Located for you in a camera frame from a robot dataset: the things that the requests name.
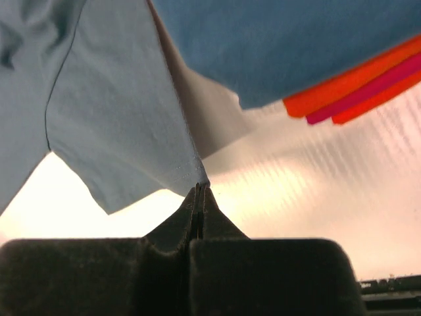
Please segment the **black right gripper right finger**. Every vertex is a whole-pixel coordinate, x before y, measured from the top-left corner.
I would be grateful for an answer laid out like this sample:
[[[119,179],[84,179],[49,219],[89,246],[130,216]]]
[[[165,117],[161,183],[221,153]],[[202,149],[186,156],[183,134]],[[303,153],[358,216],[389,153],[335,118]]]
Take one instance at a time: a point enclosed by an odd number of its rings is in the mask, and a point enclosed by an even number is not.
[[[200,189],[189,246],[192,315],[365,315],[349,258],[328,239],[250,239]]]

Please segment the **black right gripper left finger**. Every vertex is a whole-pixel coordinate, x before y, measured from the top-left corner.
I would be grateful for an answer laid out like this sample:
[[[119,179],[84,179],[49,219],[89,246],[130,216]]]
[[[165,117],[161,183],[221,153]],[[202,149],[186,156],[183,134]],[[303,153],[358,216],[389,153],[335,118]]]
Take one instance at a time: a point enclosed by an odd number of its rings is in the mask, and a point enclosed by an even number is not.
[[[2,315],[187,315],[199,188],[141,238],[17,239],[1,247]]]

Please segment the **grey-blue t shirt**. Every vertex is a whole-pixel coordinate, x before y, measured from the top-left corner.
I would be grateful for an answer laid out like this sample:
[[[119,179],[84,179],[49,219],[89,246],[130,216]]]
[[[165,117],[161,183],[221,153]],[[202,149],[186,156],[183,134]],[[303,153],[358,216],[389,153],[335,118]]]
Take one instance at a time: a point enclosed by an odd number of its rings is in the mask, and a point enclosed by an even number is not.
[[[1,2],[1,208],[48,154],[114,213],[208,178],[145,1]]]

